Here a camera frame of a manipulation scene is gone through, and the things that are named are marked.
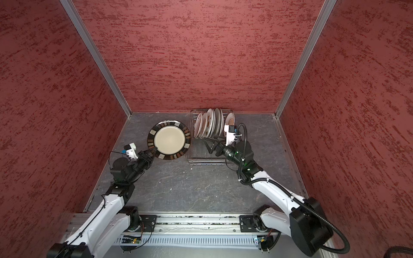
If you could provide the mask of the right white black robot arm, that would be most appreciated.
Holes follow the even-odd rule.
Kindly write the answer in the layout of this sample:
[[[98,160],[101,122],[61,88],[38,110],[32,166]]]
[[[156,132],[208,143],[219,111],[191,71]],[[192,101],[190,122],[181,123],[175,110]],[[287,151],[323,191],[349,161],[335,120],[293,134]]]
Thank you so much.
[[[204,144],[210,154],[224,156],[237,166],[242,184],[260,191],[280,208],[276,211],[264,205],[257,210],[256,216],[265,228],[290,236],[307,256],[313,256],[333,236],[319,201],[297,195],[271,178],[254,160],[249,142],[227,146],[224,140],[205,138]]]

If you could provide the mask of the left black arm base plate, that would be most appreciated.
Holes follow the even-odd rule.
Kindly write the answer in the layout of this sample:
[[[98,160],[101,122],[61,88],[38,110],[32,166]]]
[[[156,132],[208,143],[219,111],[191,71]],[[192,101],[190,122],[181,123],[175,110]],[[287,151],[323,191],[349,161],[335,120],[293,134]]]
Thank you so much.
[[[153,232],[157,222],[157,215],[132,216],[128,232]]]

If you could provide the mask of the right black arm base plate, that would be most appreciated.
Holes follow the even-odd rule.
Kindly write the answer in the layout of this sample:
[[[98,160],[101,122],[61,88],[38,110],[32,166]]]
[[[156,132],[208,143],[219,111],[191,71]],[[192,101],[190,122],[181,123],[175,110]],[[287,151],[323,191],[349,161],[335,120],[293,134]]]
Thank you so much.
[[[243,233],[269,233],[270,231],[279,232],[280,230],[267,227],[263,219],[258,215],[240,215],[240,231]]]

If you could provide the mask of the plain cream white plate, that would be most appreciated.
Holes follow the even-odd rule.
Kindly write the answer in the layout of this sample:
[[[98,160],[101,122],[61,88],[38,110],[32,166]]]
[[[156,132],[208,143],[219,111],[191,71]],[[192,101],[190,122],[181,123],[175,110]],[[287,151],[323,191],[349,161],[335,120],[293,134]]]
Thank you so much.
[[[212,136],[219,136],[221,134],[221,124],[223,121],[222,110],[219,108],[215,109],[215,127]]]

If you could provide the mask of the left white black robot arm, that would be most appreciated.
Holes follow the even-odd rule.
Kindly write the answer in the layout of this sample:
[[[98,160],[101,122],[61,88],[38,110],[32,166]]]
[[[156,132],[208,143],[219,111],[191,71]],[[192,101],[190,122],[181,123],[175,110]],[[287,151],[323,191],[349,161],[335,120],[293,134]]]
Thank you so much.
[[[144,233],[144,222],[136,206],[128,206],[135,183],[150,168],[155,148],[137,152],[125,146],[124,156],[113,162],[114,182],[102,195],[102,202],[80,228],[63,243],[54,244],[48,258],[102,258],[125,231]]]

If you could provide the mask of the dark checkered rim plate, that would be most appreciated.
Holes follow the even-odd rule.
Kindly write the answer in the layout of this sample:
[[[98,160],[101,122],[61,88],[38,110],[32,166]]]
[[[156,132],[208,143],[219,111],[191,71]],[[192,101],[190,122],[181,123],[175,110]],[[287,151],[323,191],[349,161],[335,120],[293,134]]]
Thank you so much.
[[[156,147],[156,158],[175,160],[184,156],[191,146],[192,136],[186,125],[177,120],[155,124],[148,133],[147,147]]]

